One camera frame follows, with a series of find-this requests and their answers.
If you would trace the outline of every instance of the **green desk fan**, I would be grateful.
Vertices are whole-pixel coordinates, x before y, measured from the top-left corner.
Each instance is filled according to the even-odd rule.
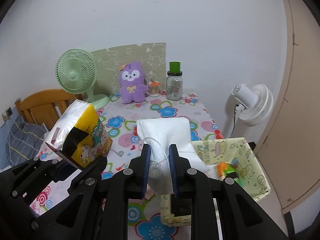
[[[94,95],[93,85],[97,78],[97,66],[93,55],[82,49],[71,49],[65,52],[56,64],[56,78],[59,85],[68,93],[87,93],[87,102],[94,109],[104,107],[109,98],[106,95]]]

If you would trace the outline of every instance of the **fan grille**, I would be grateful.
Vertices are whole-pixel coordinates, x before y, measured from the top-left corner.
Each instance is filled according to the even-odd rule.
[[[249,109],[244,109],[239,116],[247,126],[254,126],[263,122],[273,107],[272,93],[265,85],[255,85],[252,91],[258,96],[256,104]]]
[[[241,85],[241,83],[236,84],[236,86],[232,90],[232,95],[236,95],[240,91]]]
[[[56,78],[67,92],[81,94],[92,87],[97,77],[93,55],[82,49],[65,52],[56,64]]]

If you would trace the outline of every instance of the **small glass jar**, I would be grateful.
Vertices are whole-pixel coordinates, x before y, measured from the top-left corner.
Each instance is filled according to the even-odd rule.
[[[149,82],[149,96],[157,97],[160,92],[160,83],[157,81],[150,80]]]

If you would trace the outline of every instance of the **beige cabinet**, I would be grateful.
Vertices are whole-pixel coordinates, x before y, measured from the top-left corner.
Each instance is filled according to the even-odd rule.
[[[293,50],[281,88],[284,98],[279,97],[264,134],[268,136],[255,151],[283,213],[320,187],[320,27],[302,0],[289,0],[289,4]]]

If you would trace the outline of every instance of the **glass jar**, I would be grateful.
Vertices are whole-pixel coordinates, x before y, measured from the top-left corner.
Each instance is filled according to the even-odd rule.
[[[182,99],[182,72],[168,72],[165,88],[168,100],[180,101]]]
[[[151,97],[157,97],[159,96],[160,92],[160,83],[157,81],[153,81],[152,79],[149,82],[149,96]]]

